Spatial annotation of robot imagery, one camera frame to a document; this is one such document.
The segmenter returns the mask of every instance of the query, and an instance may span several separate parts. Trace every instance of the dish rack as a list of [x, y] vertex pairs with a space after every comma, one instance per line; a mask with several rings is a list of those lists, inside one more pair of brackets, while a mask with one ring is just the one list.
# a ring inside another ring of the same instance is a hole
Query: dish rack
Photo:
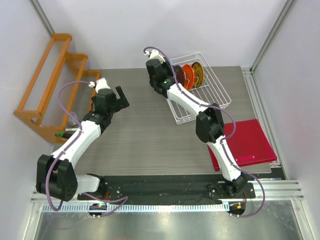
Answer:
[[[200, 63], [204, 71], [203, 82], [200, 87], [193, 87], [191, 90], [189, 90], [189, 92], [204, 102], [207, 102], [209, 104], [218, 104], [222, 109], [224, 109], [231, 103], [231, 98], [229, 97], [225, 88], [222, 86], [216, 74], [209, 66], [207, 60], [200, 52], [172, 58], [170, 59], [170, 61], [173, 65], [179, 65], [181, 67], [186, 64], [192, 65], [195, 62]], [[176, 102], [169, 99], [167, 99], [167, 102], [172, 111], [176, 124], [180, 125], [195, 120], [194, 116], [192, 116]]]

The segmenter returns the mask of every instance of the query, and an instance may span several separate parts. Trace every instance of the wall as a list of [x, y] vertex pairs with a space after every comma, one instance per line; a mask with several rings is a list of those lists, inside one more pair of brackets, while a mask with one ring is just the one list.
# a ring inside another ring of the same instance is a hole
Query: wall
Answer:
[[256, 71], [285, 172], [297, 179], [319, 227], [320, 2], [296, 1]]
[[202, 52], [211, 66], [250, 67], [285, 0], [39, 0], [93, 69], [144, 68], [143, 49]]
[[51, 144], [13, 114], [49, 36], [27, 0], [0, 1], [1, 239], [21, 239], [35, 188], [36, 165]]

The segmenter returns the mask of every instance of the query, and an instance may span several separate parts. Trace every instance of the red mat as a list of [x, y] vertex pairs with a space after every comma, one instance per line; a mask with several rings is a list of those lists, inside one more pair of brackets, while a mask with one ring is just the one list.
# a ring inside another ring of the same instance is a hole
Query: red mat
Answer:
[[[224, 126], [224, 134], [228, 136], [233, 129], [232, 123]], [[257, 119], [237, 121], [236, 131], [226, 140], [239, 167], [268, 163], [277, 160], [277, 156], [269, 144]], [[218, 161], [208, 147], [214, 170], [220, 170]]]

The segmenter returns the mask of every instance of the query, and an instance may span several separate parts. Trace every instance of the purple cable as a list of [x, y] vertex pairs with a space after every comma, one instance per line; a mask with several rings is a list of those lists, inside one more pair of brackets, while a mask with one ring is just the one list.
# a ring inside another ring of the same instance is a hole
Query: purple cable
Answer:
[[229, 163], [230, 163], [235, 169], [237, 169], [238, 171], [243, 172], [244, 174], [249, 175], [250, 177], [252, 177], [253, 179], [255, 179], [255, 180], [258, 182], [258, 184], [260, 185], [261, 191], [262, 191], [262, 203], [261, 203], [261, 206], [259, 207], [259, 209], [258, 209], [257, 211], [255, 211], [254, 213], [248, 214], [248, 215], [244, 215], [244, 216], [238, 216], [238, 215], [236, 215], [236, 214], [232, 214], [232, 215], [235, 216], [235, 217], [239, 217], [239, 218], [248, 218], [248, 217], [252, 217], [252, 216], [258, 214], [258, 213], [262, 210], [262, 208], [264, 207], [265, 201], [266, 201], [266, 193], [265, 193], [265, 189], [264, 189], [261, 181], [260, 181], [256, 176], [254, 176], [253, 174], [251, 174], [251, 173], [249, 173], [249, 172], [247, 172], [247, 171], [245, 171], [245, 170], [242, 170], [240, 167], [234, 165], [234, 163], [231, 161], [231, 159], [230, 159], [230, 157], [229, 157], [229, 155], [228, 155], [228, 153], [227, 153], [227, 150], [226, 150], [225, 146], [223, 145], [223, 140], [227, 140], [227, 139], [231, 138], [231, 137], [235, 134], [235, 132], [236, 132], [236, 127], [237, 127], [237, 126], [236, 126], [236, 121], [235, 121], [235, 119], [233, 118], [233, 116], [232, 116], [227, 110], [225, 110], [225, 109], [223, 109], [223, 108], [221, 108], [221, 107], [217, 107], [217, 106], [213, 106], [213, 105], [207, 105], [207, 104], [201, 104], [201, 103], [197, 102], [195, 99], [193, 99], [192, 97], [190, 97], [188, 94], [186, 94], [186, 93], [184, 92], [184, 88], [181, 88], [181, 87], [179, 86], [179, 83], [178, 83], [177, 78], [176, 78], [174, 66], [172, 65], [172, 63], [171, 63], [170, 59], [168, 58], [168, 56], [167, 56], [163, 51], [161, 51], [159, 48], [154, 47], [154, 46], [147, 46], [147, 47], [145, 47], [145, 48], [143, 49], [143, 53], [146, 53], [146, 50], [147, 50], [147, 49], [155, 49], [155, 50], [159, 51], [159, 52], [167, 59], [169, 65], [170, 65], [171, 71], [172, 71], [172, 73], [173, 73], [174, 81], [175, 81], [175, 83], [176, 83], [179, 91], [180, 91], [183, 95], [185, 95], [188, 99], [190, 99], [192, 102], [194, 102], [195, 104], [197, 104], [197, 105], [199, 105], [199, 106], [216, 109], [216, 110], [219, 110], [219, 111], [221, 111], [221, 112], [224, 112], [225, 114], [227, 114], [227, 115], [229, 116], [229, 118], [230, 118], [231, 121], [232, 121], [232, 125], [233, 125], [232, 132], [231, 132], [230, 135], [225, 136], [225, 137], [222, 138], [221, 141], [220, 141], [220, 144], [221, 144], [221, 146], [222, 146], [222, 148], [223, 148], [223, 151], [224, 151], [224, 153], [225, 153], [225, 155], [226, 155], [226, 158], [228, 159]]
[[[77, 120], [77, 118], [73, 115], [70, 114], [70, 112], [68, 112], [68, 110], [62, 105], [61, 101], [60, 101], [60, 95], [61, 95], [61, 92], [63, 89], [65, 89], [66, 87], [72, 85], [72, 84], [89, 84], [87, 81], [72, 81], [72, 82], [69, 82], [67, 83], [66, 85], [64, 85], [58, 92], [58, 98], [57, 98], [57, 101], [58, 101], [58, 104], [59, 106], [62, 108], [62, 110], [69, 115], [70, 118], [72, 118], [76, 124], [78, 124], [79, 128], [81, 131], [78, 132], [78, 135], [63, 149], [63, 151], [61, 151], [58, 156], [55, 158], [55, 160], [52, 162], [51, 166], [49, 167], [49, 170], [48, 170], [48, 173], [46, 174], [46, 177], [45, 177], [45, 195], [46, 195], [46, 199], [48, 200], [48, 203], [50, 205], [50, 207], [52, 208], [52, 210], [54, 211], [59, 211], [62, 207], [62, 204], [64, 201], [61, 200], [58, 208], [56, 208], [51, 200], [51, 196], [50, 196], [50, 191], [49, 191], [49, 181], [50, 181], [50, 175], [56, 165], [56, 163], [58, 162], [58, 160], [61, 158], [61, 156], [65, 153], [66, 150], [68, 150], [72, 144], [74, 144], [77, 139], [80, 137], [80, 135], [82, 134], [82, 126], [81, 126], [81, 123]], [[98, 199], [88, 193], [83, 193], [84, 195], [94, 199], [94, 200], [97, 200], [97, 201], [100, 201], [100, 202], [104, 202], [104, 203], [117, 203], [117, 202], [120, 202], [120, 201], [123, 201], [122, 203], [119, 204], [119, 206], [117, 206], [114, 210], [110, 211], [110, 212], [107, 212], [105, 214], [102, 214], [101, 217], [105, 217], [105, 216], [108, 216], [112, 213], [114, 213], [116, 210], [118, 210], [123, 204], [126, 203], [126, 201], [128, 200], [128, 197], [125, 196], [123, 198], [120, 198], [120, 199], [117, 199], [117, 200], [111, 200], [111, 201], [108, 201], [108, 200], [101, 200], [101, 199]]]

